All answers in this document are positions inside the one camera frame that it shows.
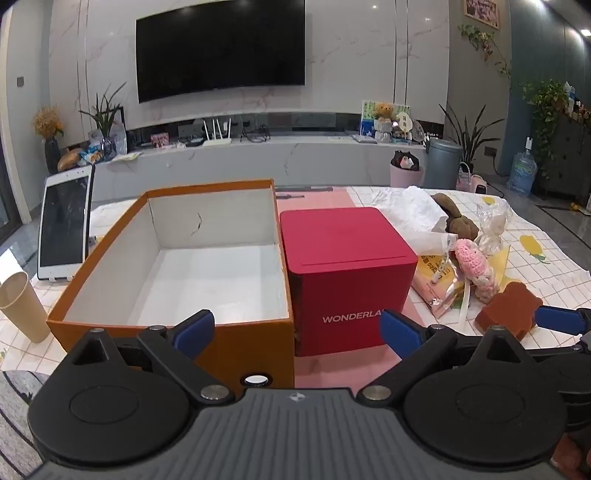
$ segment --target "gray trash can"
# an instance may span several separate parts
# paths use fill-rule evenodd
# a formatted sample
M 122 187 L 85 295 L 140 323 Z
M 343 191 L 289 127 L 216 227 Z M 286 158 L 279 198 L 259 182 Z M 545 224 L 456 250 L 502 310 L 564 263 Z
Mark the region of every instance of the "gray trash can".
M 462 147 L 454 142 L 431 139 L 427 144 L 428 158 L 423 188 L 455 190 L 462 153 Z

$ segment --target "black trash bag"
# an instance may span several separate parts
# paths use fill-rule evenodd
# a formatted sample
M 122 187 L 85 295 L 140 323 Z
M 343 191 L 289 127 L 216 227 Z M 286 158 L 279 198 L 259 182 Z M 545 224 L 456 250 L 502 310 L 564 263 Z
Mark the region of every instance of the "black trash bag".
M 401 163 L 403 160 L 405 161 L 405 163 L 408 163 L 408 160 L 410 160 L 413 163 L 412 166 L 410 168 L 405 167 L 405 166 L 401 166 Z M 394 167 L 401 168 L 403 170 L 412 170 L 412 171 L 419 170 L 418 158 L 415 157 L 410 152 L 402 152 L 400 150 L 394 154 L 394 158 L 390 161 L 390 165 L 393 165 Z

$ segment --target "beige cup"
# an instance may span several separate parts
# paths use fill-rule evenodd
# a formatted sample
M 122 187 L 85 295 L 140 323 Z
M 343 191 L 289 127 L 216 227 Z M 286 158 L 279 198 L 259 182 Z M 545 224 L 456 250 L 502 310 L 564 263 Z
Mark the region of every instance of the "beige cup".
M 11 275 L 0 286 L 0 310 L 30 341 L 40 343 L 49 335 L 47 313 L 26 272 Z

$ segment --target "wall-mounted television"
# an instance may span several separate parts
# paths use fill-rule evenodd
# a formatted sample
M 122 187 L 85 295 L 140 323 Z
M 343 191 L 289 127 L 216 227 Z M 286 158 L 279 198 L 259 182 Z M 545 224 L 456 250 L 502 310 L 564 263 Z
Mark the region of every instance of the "wall-mounted television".
M 304 85 L 305 0 L 226 0 L 136 24 L 138 97 Z

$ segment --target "pink trash can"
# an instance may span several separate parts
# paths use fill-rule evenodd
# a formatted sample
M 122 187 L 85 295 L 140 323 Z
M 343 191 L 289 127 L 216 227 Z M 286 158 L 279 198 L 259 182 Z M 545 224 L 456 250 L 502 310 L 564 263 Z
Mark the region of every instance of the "pink trash can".
M 421 184 L 423 179 L 423 168 L 418 170 L 405 170 L 404 168 L 390 165 L 390 186 L 405 189 L 411 185 L 417 187 Z

